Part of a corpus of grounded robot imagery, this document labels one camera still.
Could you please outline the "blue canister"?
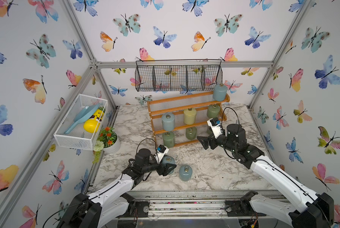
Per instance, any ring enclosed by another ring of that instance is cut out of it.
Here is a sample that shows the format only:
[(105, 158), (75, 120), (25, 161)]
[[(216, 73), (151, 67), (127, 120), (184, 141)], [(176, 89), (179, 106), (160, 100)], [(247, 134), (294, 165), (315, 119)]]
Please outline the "blue canister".
[(182, 181), (189, 181), (192, 177), (193, 170), (190, 165), (182, 165), (179, 169), (179, 178)]
[(161, 117), (163, 129), (166, 132), (173, 131), (175, 129), (175, 115), (173, 113), (164, 113)]
[(176, 161), (173, 157), (165, 155), (161, 161), (162, 164), (166, 164), (166, 163), (171, 163), (171, 164), (176, 164)]
[(224, 84), (215, 85), (213, 99), (215, 101), (223, 101), (226, 98), (227, 90), (228, 88)]

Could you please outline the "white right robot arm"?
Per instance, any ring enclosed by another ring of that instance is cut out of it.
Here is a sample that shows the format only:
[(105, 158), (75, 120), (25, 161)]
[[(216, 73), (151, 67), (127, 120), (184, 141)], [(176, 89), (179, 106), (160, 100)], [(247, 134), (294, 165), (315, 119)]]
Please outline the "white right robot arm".
[(229, 124), (223, 129), (217, 118), (209, 119), (212, 134), (197, 139), (204, 149), (223, 148), (247, 169), (257, 173), (274, 186), (287, 203), (270, 199), (256, 191), (249, 191), (239, 203), (244, 215), (265, 214), (293, 228), (331, 228), (334, 220), (334, 200), (326, 193), (318, 194), (279, 168), (258, 147), (247, 143), (246, 132), (240, 124)]

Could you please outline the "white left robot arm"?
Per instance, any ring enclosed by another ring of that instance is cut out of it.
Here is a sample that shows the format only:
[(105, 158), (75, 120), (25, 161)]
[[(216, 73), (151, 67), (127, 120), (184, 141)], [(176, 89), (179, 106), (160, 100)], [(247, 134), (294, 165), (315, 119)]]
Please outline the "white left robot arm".
[(88, 195), (80, 193), (62, 212), (59, 228), (101, 228), (122, 215), (138, 219), (136, 200), (129, 195), (134, 187), (144, 181), (147, 173), (167, 176), (176, 168), (174, 163), (163, 162), (169, 149), (160, 145), (155, 154), (142, 148), (119, 177), (106, 187)]

